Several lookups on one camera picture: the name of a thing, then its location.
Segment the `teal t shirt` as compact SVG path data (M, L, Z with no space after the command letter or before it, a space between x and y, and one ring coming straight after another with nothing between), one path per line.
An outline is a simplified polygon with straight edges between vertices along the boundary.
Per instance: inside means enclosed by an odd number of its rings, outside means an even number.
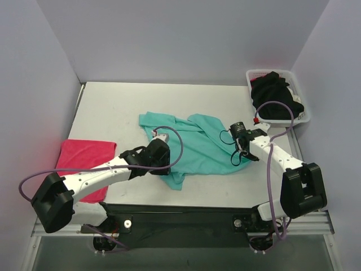
M169 135L170 161L174 162L181 151L179 162L172 166L171 173L160 178L172 189L181 190L183 181L190 175L225 175L245 168L250 160L238 158L232 137L220 119L208 115L193 114L188 119L173 115L147 112L139 115L139 126L149 140L152 131Z

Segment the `black t shirt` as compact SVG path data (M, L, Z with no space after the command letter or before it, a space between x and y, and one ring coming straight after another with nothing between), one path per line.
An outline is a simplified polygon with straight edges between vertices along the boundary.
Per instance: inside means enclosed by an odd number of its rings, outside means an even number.
M303 104L294 102L287 87L290 85L285 78L274 71L257 77L258 83L251 85L251 99L253 106L258 109L261 105L269 101L277 101L287 105L296 119L305 108ZM279 104L267 104L262 107L258 114L261 118L266 120L290 120L288 110Z

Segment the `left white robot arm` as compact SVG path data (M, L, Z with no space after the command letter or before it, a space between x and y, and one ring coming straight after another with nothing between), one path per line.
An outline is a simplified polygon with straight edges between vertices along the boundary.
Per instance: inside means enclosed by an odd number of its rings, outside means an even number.
M84 197L117 182L128 181L148 172L168 175L170 148L165 139L157 137L145 148L123 152L107 163L60 177L51 173L43 180L31 200L46 233L54 233L68 225L75 214L74 204Z

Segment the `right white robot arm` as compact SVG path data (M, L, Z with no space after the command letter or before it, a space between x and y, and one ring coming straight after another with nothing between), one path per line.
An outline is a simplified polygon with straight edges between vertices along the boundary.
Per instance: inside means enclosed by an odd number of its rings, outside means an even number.
M277 218L298 218L327 206L322 171L315 163L307 164L284 151L267 134L269 124L255 123L254 129L247 129L242 122L230 126L236 151L251 161L266 163L267 184L271 172L281 178L280 198L268 196L268 202L257 207L251 214L250 225L263 230L270 221Z

